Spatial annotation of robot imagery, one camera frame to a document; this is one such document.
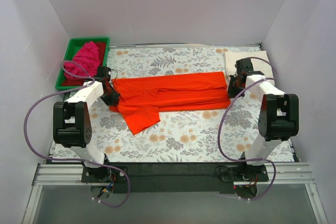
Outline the orange t shirt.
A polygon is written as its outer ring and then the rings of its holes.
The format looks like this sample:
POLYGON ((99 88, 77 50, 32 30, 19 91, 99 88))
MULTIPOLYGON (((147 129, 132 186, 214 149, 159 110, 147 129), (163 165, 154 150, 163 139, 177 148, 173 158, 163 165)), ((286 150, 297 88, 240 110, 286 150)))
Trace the orange t shirt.
POLYGON ((160 121, 161 112, 226 109, 230 105, 223 72, 117 79, 120 113, 136 135, 160 121))

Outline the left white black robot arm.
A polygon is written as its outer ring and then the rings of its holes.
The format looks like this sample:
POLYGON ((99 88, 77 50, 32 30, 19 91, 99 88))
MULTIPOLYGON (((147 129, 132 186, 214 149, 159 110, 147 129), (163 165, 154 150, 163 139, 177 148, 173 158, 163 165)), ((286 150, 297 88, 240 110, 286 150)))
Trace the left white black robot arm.
POLYGON ((107 106, 116 106, 120 94, 112 87, 111 69, 99 66, 94 83, 85 82, 78 92, 53 107, 53 137, 57 144, 76 153, 86 167, 88 175, 100 182, 111 178, 112 170, 105 165, 106 154, 91 141, 93 130, 89 109, 101 99, 107 106))

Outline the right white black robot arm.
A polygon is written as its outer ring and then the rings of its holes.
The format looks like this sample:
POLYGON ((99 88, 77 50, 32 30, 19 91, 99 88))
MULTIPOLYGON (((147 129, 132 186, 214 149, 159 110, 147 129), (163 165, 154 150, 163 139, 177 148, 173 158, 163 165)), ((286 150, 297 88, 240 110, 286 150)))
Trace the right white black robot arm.
POLYGON ((299 131, 299 98, 276 88, 263 72, 254 70, 251 58, 239 59, 236 72, 230 76, 228 95, 239 98, 245 91, 261 102, 257 121, 259 134, 251 147, 244 151, 238 164, 221 170, 222 179, 265 182, 268 175, 265 162, 271 152, 299 131))

